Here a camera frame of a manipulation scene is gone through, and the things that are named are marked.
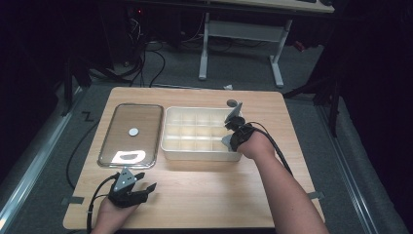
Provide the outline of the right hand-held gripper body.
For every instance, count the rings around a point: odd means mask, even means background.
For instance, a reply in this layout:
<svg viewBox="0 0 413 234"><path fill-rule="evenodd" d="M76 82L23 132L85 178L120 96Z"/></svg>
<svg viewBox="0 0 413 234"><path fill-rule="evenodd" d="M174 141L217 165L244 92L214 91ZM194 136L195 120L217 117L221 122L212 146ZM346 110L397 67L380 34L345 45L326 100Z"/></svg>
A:
<svg viewBox="0 0 413 234"><path fill-rule="evenodd" d="M234 104L234 108L231 110L229 115L225 119L225 124L232 118L232 117L242 117L241 116L241 109L242 109L243 104L241 102L237 102ZM231 134L231 146L233 151L237 151L238 147L244 143L245 141L249 140L251 135L255 129L252 127L251 124L248 124L245 122L244 125L240 126L236 131L233 131Z"/></svg>

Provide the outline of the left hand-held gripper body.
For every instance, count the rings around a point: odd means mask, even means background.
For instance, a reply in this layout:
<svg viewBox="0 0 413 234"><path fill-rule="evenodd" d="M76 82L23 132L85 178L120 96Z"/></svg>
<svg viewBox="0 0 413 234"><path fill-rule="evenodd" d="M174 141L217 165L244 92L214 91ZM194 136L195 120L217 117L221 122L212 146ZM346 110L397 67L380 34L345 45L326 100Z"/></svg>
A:
<svg viewBox="0 0 413 234"><path fill-rule="evenodd" d="M137 183L134 176L128 168L121 170L108 195L108 199L113 205L119 208L127 208L146 202L145 191L132 191Z"/></svg>

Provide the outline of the white divided storage box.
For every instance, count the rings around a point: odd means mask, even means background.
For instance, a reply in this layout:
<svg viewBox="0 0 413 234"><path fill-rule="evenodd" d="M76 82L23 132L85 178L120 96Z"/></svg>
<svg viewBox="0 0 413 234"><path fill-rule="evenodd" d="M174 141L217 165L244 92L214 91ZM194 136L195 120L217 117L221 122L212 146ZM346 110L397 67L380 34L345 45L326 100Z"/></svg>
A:
<svg viewBox="0 0 413 234"><path fill-rule="evenodd" d="M232 108L179 107L166 111L161 148L169 160L238 162L241 154L227 146L225 120Z"/></svg>

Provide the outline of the person's right hand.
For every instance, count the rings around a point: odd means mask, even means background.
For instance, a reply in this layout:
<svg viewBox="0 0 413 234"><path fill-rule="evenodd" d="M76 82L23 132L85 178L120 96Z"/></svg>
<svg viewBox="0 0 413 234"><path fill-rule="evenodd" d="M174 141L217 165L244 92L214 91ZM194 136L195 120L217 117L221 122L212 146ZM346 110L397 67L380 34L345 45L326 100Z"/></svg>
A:
<svg viewBox="0 0 413 234"><path fill-rule="evenodd" d="M245 141L238 147L246 158L257 160L264 157L274 157L275 149L272 143L262 133L254 132L249 140Z"/></svg>

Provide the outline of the person's left hand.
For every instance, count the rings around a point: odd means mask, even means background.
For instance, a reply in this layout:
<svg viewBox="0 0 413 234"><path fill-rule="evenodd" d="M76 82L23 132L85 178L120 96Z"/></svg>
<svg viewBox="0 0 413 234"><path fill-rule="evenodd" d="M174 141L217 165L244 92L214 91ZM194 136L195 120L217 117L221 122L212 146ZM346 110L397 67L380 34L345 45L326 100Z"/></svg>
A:
<svg viewBox="0 0 413 234"><path fill-rule="evenodd" d="M127 219L136 211L138 205L119 208L105 198L99 207L93 234L114 234L127 221Z"/></svg>

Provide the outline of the clear plastic box lid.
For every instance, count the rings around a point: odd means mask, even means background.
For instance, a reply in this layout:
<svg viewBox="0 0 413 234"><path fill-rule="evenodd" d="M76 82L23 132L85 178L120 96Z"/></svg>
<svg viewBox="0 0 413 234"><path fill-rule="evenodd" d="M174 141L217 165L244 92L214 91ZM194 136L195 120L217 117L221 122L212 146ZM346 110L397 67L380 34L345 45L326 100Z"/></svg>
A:
<svg viewBox="0 0 413 234"><path fill-rule="evenodd" d="M97 163L101 167L150 169L156 163L164 109L121 103L112 115Z"/></svg>

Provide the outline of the black stand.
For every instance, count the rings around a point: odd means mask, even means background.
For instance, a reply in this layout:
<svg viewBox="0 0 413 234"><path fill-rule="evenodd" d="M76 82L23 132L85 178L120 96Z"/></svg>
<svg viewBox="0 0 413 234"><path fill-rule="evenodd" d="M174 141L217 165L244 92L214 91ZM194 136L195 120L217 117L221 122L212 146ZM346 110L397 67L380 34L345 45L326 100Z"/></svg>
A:
<svg viewBox="0 0 413 234"><path fill-rule="evenodd" d="M84 61L79 57L68 58L63 68L64 109L62 115L66 116L74 102L73 80L76 80L81 88L88 88L92 83L92 79L89 76L89 70L85 66Z"/></svg>
<svg viewBox="0 0 413 234"><path fill-rule="evenodd" d="M329 113L327 114L327 128L334 137L337 137L336 125L339 114L339 99L342 77L339 75L331 75L318 80L313 80L283 94L284 98L293 98L300 94L315 94L313 97L314 105L329 105Z"/></svg>

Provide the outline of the white-framed desk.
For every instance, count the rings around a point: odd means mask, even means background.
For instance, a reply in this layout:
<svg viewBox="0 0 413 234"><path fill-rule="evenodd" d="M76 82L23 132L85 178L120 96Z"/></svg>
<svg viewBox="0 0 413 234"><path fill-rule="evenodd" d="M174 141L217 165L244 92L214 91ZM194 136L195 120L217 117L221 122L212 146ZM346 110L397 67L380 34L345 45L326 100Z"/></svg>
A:
<svg viewBox="0 0 413 234"><path fill-rule="evenodd" d="M333 14L334 8L331 5L325 5L323 1L324 0L207 0L206 4L210 6L211 3L214 2L235 6L257 7L267 10L280 10L282 13L287 14ZM203 50L199 70L200 80L205 80L207 78L207 46L209 38L222 37L276 43L277 48L275 53L269 56L269 61L276 86L278 88L283 87L279 59L293 22L292 17L283 19L282 24L278 26L252 22L234 22L221 19L211 20L209 18L209 12L205 13L204 20Z"/></svg>

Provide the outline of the metal floor rail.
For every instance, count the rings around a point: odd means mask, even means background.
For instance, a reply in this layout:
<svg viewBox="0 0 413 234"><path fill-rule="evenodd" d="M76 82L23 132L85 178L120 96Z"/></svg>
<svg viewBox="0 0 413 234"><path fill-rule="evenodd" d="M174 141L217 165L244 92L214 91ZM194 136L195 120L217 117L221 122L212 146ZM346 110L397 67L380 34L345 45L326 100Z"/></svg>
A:
<svg viewBox="0 0 413 234"><path fill-rule="evenodd" d="M82 154L85 131L73 125L85 124L81 105L86 88L77 88L70 112L63 116L60 103L22 158L0 185L0 234L61 233L72 197L76 157Z"/></svg>
<svg viewBox="0 0 413 234"><path fill-rule="evenodd" d="M377 226L372 218L370 210L367 207L364 196L362 195L357 181L350 169L350 166L345 157L344 151L336 136L332 134L328 126L328 116L326 110L322 106L316 106L315 110L322 121L324 130L328 135L328 139L332 144L335 161L337 163L340 175L344 181L346 189L349 193L353 207L357 213L358 220L365 234L379 234Z"/></svg>

